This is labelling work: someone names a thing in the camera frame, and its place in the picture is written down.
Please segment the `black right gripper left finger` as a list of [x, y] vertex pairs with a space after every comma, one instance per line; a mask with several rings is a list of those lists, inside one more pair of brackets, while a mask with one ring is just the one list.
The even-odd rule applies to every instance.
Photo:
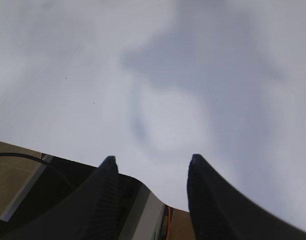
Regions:
[[70, 193], [50, 210], [19, 228], [4, 231], [0, 240], [115, 240], [119, 196], [114, 156], [98, 167], [55, 158], [51, 166], [70, 183]]

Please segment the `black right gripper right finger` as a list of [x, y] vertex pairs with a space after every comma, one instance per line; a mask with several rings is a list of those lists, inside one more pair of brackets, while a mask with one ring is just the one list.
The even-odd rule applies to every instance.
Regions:
[[189, 164], [187, 195], [197, 240], [306, 240], [306, 232], [252, 202], [200, 154]]

